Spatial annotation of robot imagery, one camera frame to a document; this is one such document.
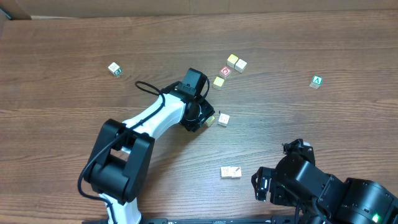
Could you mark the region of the block with blue side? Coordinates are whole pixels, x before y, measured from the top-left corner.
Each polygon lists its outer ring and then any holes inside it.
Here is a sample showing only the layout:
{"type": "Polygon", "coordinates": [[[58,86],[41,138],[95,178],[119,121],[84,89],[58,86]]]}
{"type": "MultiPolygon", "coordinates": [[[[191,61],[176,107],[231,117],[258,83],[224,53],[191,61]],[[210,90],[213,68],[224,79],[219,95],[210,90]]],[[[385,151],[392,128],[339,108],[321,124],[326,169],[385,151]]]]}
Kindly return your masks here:
{"type": "Polygon", "coordinates": [[[221,173],[221,178],[231,178],[231,172],[230,172],[230,167],[225,166],[225,167],[220,167],[220,173],[221,173]]]}

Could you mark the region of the white block with brush picture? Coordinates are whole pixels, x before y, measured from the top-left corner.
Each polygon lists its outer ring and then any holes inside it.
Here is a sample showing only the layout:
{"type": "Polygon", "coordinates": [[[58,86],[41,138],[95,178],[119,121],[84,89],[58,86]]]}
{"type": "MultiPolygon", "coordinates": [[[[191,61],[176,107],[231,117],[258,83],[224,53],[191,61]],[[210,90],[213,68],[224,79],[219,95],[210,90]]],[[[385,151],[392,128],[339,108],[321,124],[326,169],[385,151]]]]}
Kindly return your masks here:
{"type": "Polygon", "coordinates": [[[233,179],[241,178],[241,176],[242,176],[241,167],[230,167],[229,171],[230,171],[231,178],[233,178],[233,179]]]}

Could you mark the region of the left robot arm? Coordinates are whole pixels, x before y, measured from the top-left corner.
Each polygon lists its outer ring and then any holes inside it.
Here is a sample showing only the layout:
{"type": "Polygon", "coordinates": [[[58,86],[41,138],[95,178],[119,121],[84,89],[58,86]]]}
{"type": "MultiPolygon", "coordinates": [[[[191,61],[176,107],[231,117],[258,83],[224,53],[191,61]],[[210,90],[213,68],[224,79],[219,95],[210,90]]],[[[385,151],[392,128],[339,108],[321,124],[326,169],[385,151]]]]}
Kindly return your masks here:
{"type": "Polygon", "coordinates": [[[149,85],[157,99],[137,116],[101,127],[77,187],[83,197],[102,201],[105,223],[140,223],[137,198],[144,186],[156,140],[181,124],[195,132],[214,113],[207,102],[209,85],[175,82],[163,89],[149,85]]]}

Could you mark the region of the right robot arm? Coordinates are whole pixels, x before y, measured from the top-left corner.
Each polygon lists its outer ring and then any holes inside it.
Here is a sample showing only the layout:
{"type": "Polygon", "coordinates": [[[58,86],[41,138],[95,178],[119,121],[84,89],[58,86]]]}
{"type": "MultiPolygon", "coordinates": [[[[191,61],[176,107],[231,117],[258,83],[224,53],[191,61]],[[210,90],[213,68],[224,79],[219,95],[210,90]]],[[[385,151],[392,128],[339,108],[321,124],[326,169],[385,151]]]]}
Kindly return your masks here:
{"type": "Polygon", "coordinates": [[[397,197],[385,187],[365,179],[341,181],[321,171],[313,147],[303,139],[282,146],[285,156],[276,167],[260,167],[251,177],[256,200],[295,209],[271,223],[397,223],[397,197]]]}

